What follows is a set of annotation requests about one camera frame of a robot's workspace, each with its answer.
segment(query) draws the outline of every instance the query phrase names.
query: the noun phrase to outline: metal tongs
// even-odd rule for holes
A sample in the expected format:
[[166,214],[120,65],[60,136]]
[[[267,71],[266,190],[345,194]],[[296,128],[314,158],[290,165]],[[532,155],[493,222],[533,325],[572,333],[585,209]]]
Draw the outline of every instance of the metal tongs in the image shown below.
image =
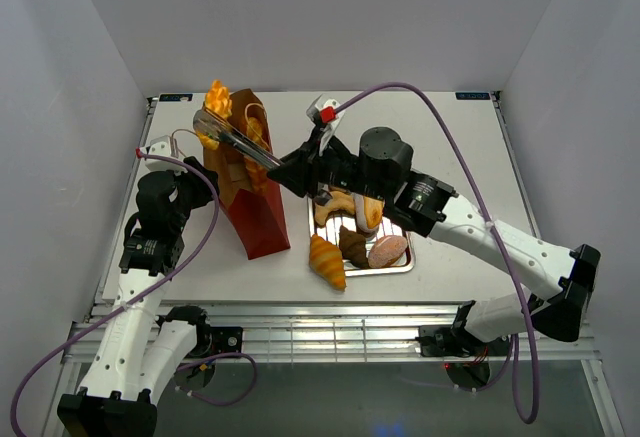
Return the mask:
[[230,145],[267,170],[273,170],[282,165],[282,162],[271,152],[264,150],[215,112],[198,110],[193,116],[193,128],[210,139]]

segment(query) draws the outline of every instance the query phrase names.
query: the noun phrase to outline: white wall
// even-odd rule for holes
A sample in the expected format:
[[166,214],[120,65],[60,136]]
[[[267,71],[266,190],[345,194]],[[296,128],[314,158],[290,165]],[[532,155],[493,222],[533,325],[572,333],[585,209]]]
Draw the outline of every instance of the white wall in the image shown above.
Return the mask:
[[[0,0],[0,435],[100,277],[145,101],[91,0]],[[22,400],[39,435],[59,359]]]
[[504,89],[544,236],[603,254],[589,311],[627,435],[640,435],[640,0],[552,0]]
[[146,96],[501,89],[550,0],[93,0]]

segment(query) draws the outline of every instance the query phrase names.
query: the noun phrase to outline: tray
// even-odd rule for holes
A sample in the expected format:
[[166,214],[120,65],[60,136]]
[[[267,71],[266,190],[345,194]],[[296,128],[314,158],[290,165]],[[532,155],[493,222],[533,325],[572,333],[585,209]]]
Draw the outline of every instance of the tray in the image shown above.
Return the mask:
[[[338,242],[340,240],[340,226],[344,225],[349,230],[357,230],[355,217],[345,212],[334,212],[330,214],[329,218],[327,219],[327,224],[324,227],[319,226],[318,224],[316,224],[316,221],[313,218],[313,201],[311,199],[307,199],[307,201],[309,207],[310,236],[313,234],[318,234],[326,241],[338,245]],[[411,269],[413,269],[413,266],[416,263],[416,258],[413,251],[413,246],[411,245],[410,234],[402,230],[397,225],[392,224],[391,221],[386,217],[382,218],[382,223],[380,224],[380,228],[378,229],[377,234],[371,235],[367,238],[367,255],[369,255],[369,250],[371,250],[373,244],[375,244],[378,239],[384,237],[385,235],[401,235],[407,239],[409,245],[407,245],[407,250],[404,252],[404,255],[400,257],[398,261],[391,267],[385,267],[384,269],[359,269],[358,267],[351,264],[351,262],[349,262],[348,260],[345,260],[344,270],[347,277],[380,274],[401,274],[403,272],[409,272]]]

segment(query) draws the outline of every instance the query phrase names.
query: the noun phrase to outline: gray floor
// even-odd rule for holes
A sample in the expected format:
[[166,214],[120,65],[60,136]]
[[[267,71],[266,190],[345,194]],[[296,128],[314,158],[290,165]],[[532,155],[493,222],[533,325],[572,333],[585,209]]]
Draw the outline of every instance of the gray floor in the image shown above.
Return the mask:
[[[221,365],[204,390],[237,395],[248,365]],[[530,371],[521,369],[529,405]],[[176,392],[170,384],[159,406],[156,437],[221,436],[602,436],[580,362],[542,363],[540,417],[519,420],[510,374],[475,397],[407,384],[401,378],[448,383],[436,364],[261,365],[258,385],[243,402],[216,408]]]

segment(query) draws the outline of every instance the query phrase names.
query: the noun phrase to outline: white tabletop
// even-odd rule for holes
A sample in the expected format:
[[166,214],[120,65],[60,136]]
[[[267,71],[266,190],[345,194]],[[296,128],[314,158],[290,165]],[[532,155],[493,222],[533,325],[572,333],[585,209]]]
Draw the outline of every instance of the white tabletop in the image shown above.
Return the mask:
[[[354,92],[327,92],[345,102]],[[312,124],[305,115],[318,92],[261,92],[274,152],[283,156],[308,138]],[[491,101],[459,101],[452,92],[431,92],[429,97],[440,110],[467,159],[489,211],[496,218],[530,232],[527,211]],[[202,105],[203,94],[191,102],[159,102],[151,122],[147,142],[183,127],[191,128],[194,112]],[[356,152],[360,135],[374,126],[388,126],[413,145],[413,167],[453,185],[475,201],[462,170],[428,108],[415,95],[380,92],[351,107],[337,136]],[[176,134],[187,155],[202,160],[199,141],[187,133]],[[147,170],[139,167],[136,181]],[[136,211],[135,190],[126,216]],[[224,214],[200,255],[170,284],[166,301],[172,302],[279,302],[279,303],[451,303],[469,299],[499,297],[513,292],[506,274],[465,252],[445,244],[413,236],[416,266],[402,274],[352,277],[344,293],[333,291],[308,267],[309,224],[306,199],[282,189],[291,249],[247,260],[240,239]],[[194,211],[184,231],[188,255],[204,234],[213,205]],[[117,294],[116,249],[103,298]]]

